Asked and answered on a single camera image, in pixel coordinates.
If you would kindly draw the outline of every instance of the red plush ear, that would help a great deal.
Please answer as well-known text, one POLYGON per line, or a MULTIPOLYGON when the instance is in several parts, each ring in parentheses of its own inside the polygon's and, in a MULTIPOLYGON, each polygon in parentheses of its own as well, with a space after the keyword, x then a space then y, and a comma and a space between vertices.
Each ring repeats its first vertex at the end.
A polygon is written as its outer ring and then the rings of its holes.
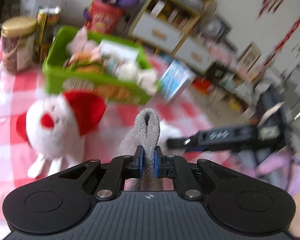
POLYGON ((104 101, 96 94, 87 91, 66 91, 63 96, 74 111, 80 135, 94 130, 106 110, 104 101))
POLYGON ((25 142, 29 143, 29 139, 26 132, 26 115, 27 113, 23 113, 18 116, 16 129, 18 135, 20 135, 25 142))

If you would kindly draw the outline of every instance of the green plastic bin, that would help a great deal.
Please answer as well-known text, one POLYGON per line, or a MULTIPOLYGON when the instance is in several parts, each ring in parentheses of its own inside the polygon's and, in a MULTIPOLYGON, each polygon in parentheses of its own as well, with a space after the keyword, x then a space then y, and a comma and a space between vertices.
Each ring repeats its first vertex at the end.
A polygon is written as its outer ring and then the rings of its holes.
MULTIPOLYGON (((48 56, 43 63, 43 73, 46 76, 46 92, 48 94, 59 94, 69 89, 104 91, 109 95, 113 93, 110 96, 108 95, 108 98, 116 102, 139 105, 146 104, 151 96, 147 95, 133 82, 121 82, 108 74, 76 73, 74 70, 62 67, 67 58, 69 58, 66 52, 66 46, 73 40, 78 30, 78 28, 72 26, 63 26, 59 30, 49 50, 48 56)), ((88 39, 95 40, 98 43, 100 43, 102 39, 106 39, 137 48, 139 49, 137 62, 140 67, 142 69, 152 68, 143 48, 132 41, 95 32, 88 32, 88 39)))

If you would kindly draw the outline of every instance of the table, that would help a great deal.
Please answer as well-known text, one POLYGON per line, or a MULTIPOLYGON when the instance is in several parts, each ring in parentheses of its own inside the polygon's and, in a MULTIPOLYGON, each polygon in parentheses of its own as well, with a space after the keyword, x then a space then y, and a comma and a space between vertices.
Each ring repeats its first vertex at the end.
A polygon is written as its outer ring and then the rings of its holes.
MULTIPOLYGON (((167 69, 167 65, 159 57, 151 56, 149 59, 159 73, 162 74, 167 69)), ((0 66, 0 239, 9 233, 2 214, 4 198, 16 187, 34 181, 27 177, 27 171, 36 160, 36 152, 16 133, 16 119, 32 103, 45 96, 44 76, 39 68, 12 76, 0 66)), ((97 130, 87 135, 84 160, 98 158, 106 163, 115 156, 122 155, 116 149, 133 127, 136 115, 146 107, 155 109, 160 120, 165 119, 168 124, 179 128, 183 136, 212 126, 187 90, 174 103, 168 105, 160 98, 151 99, 145 106, 109 103, 97 130)), ((196 162, 199 158, 209 158, 227 165, 225 160, 228 153, 194 152, 186 153, 184 157, 191 162, 196 162)))

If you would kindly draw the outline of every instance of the gold jar lid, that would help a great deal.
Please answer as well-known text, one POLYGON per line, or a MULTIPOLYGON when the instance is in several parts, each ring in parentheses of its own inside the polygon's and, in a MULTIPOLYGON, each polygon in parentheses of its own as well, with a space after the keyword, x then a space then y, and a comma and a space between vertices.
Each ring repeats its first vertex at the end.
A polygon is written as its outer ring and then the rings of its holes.
POLYGON ((28 16, 18 16, 6 20, 2 24, 3 37, 20 37, 31 34, 37 30, 37 19, 28 16))

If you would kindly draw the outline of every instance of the glass jar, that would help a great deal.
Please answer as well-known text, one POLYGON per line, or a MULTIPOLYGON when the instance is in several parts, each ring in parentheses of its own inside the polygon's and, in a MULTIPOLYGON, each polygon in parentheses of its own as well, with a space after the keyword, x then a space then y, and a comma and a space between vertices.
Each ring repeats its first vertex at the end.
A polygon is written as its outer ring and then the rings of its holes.
POLYGON ((11 74, 25 70, 33 63, 37 20, 18 16, 2 24, 2 63, 11 74))

